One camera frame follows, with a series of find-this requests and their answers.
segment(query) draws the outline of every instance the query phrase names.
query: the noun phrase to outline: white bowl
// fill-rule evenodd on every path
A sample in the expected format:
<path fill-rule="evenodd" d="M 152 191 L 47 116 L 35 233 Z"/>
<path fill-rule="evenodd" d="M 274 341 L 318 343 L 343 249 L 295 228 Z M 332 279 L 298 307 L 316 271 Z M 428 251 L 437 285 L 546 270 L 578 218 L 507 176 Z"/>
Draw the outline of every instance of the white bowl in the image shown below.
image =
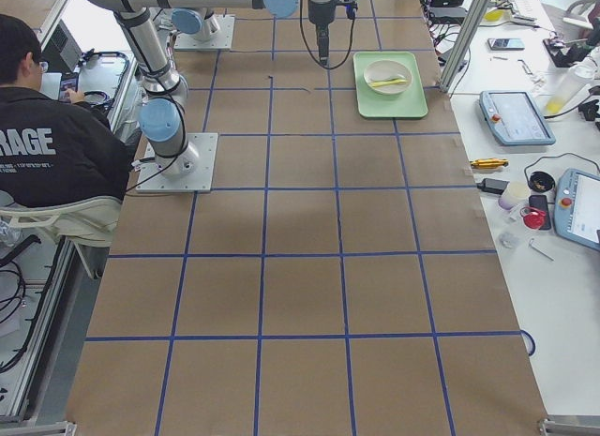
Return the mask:
<path fill-rule="evenodd" d="M 363 72 L 363 77 L 371 90 L 387 96 L 393 96 L 394 94 L 400 94 L 406 91 L 413 82 L 411 71 L 406 66 L 398 61 L 389 59 L 382 59 L 369 64 Z M 384 82 L 398 78 L 404 79 L 406 82 L 379 86 L 372 85 L 376 82 Z"/>

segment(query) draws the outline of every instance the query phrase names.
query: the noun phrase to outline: black mobile phone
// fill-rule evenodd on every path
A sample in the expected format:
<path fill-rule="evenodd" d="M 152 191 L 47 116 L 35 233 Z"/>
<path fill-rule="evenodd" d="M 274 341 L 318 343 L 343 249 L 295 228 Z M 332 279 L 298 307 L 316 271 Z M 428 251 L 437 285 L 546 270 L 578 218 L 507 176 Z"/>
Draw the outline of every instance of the black mobile phone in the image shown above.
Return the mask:
<path fill-rule="evenodd" d="M 70 99 L 68 98 L 67 89 L 73 89 L 77 91 L 77 86 L 79 84 L 79 73 L 63 73 L 60 77 L 60 86 L 58 88 L 58 101 L 63 103 L 70 103 Z"/>
<path fill-rule="evenodd" d="M 552 228 L 552 219 L 550 218 L 550 212 L 548 210 L 548 199 L 545 195 L 533 194 L 529 196 L 529 206 L 537 208 L 546 213 L 544 219 L 544 225 L 540 227 L 540 230 L 549 230 Z"/>
<path fill-rule="evenodd" d="M 519 38 L 488 39 L 487 45 L 492 51 L 525 50 L 525 44 Z"/>

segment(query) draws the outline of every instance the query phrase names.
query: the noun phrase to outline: keyboard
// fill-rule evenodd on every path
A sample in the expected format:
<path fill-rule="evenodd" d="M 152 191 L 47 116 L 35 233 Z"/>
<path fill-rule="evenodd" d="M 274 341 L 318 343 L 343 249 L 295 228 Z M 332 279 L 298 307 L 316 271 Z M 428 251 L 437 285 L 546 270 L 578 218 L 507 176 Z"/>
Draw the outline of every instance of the keyboard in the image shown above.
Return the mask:
<path fill-rule="evenodd" d="M 532 0 L 507 0 L 512 6 L 513 18 L 534 23 L 535 6 Z"/>

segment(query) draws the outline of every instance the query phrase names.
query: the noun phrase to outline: chair backrest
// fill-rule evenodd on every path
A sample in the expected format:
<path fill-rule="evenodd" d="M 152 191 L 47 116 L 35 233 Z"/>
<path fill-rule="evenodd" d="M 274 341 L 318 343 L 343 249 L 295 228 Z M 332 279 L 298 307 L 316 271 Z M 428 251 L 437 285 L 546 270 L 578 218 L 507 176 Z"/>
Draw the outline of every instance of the chair backrest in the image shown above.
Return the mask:
<path fill-rule="evenodd" d="M 54 241 L 66 236 L 83 246 L 109 247 L 120 211 L 120 200 L 101 196 L 41 208 L 0 207 L 0 217 L 11 228 L 35 228 Z"/>

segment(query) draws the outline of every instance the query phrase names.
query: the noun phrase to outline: green tray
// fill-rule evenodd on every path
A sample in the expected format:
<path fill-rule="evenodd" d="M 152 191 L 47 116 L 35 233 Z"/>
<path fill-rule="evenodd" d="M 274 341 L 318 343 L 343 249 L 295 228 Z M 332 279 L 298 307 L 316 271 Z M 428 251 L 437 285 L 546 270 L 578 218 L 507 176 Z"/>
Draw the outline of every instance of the green tray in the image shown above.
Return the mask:
<path fill-rule="evenodd" d="M 396 96 L 385 96 L 368 87 L 363 72 L 369 64 L 381 59 L 398 61 L 411 71 L 412 84 L 406 91 Z M 410 52 L 358 52 L 354 55 L 354 78 L 358 112 L 363 117 L 420 119 L 428 113 L 419 68 Z"/>

